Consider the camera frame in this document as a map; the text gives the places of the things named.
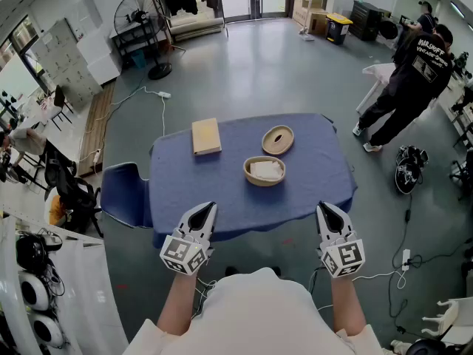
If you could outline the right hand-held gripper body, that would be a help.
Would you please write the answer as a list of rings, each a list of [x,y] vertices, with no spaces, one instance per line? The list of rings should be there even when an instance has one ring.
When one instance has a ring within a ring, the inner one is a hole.
[[[366,261],[363,241],[355,231],[322,241],[319,252],[323,266],[333,279],[356,273]]]

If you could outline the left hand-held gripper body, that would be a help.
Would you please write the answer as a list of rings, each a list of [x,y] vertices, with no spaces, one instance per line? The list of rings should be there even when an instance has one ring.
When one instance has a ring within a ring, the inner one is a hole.
[[[166,236],[160,251],[160,259],[172,271],[194,275],[208,262],[214,251],[210,238],[210,231],[192,234],[176,228],[172,235]]]

